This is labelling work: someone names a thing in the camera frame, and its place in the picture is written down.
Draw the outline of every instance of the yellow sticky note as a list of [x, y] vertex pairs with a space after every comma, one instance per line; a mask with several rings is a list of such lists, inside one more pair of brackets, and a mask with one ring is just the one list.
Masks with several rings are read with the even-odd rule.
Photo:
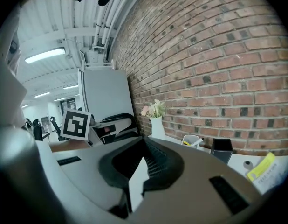
[[247, 173], [248, 179], [253, 182], [270, 167], [274, 160], [274, 154], [268, 153], [266, 157], [261, 161], [261, 163], [259, 163], [256, 167], [254, 167], [250, 172]]

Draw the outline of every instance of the ceiling light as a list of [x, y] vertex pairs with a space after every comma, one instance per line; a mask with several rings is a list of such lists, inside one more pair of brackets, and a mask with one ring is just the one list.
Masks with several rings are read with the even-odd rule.
[[34, 96], [34, 98], [38, 98], [38, 97], [41, 97], [41, 96], [44, 96], [44, 95], [48, 95], [48, 94], [51, 94], [51, 93], [50, 93], [50, 92], [43, 93], [43, 94], [41, 94], [41, 95]]
[[57, 48], [25, 59], [28, 64], [51, 57], [65, 54], [64, 48]]
[[73, 85], [73, 86], [69, 86], [69, 87], [64, 87], [64, 89], [67, 90], [67, 89], [71, 89], [71, 88], [75, 88], [75, 87], [78, 87], [78, 85]]
[[54, 100], [54, 101], [59, 101], [59, 100], [64, 100], [65, 98], [60, 98], [60, 99], [56, 99], [56, 100]]

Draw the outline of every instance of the black container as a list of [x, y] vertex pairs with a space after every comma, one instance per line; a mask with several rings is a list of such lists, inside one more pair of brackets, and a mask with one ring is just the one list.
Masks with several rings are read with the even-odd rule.
[[213, 146], [210, 154], [228, 163], [232, 155], [232, 143], [230, 139], [213, 139]]

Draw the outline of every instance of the black chair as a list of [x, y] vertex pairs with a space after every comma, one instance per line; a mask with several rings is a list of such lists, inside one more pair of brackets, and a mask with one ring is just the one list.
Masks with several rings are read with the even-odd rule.
[[58, 125], [56, 123], [56, 118], [54, 116], [51, 116], [50, 121], [51, 121], [52, 125], [54, 126], [54, 128], [56, 130], [56, 133], [58, 134], [58, 140], [59, 141], [66, 140], [64, 137], [60, 136], [61, 135], [61, 130], [60, 130], [60, 128], [58, 127]]
[[33, 135], [34, 135], [35, 140], [42, 141], [42, 130], [41, 130], [41, 123], [39, 122], [39, 120], [35, 119], [32, 122], [32, 126], [33, 126]]

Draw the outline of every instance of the flower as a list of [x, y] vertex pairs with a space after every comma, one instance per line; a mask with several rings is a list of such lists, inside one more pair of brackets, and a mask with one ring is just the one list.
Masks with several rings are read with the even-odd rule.
[[149, 110], [148, 106], [144, 106], [143, 110], [141, 111], [141, 115], [145, 116], [147, 114], [148, 110]]

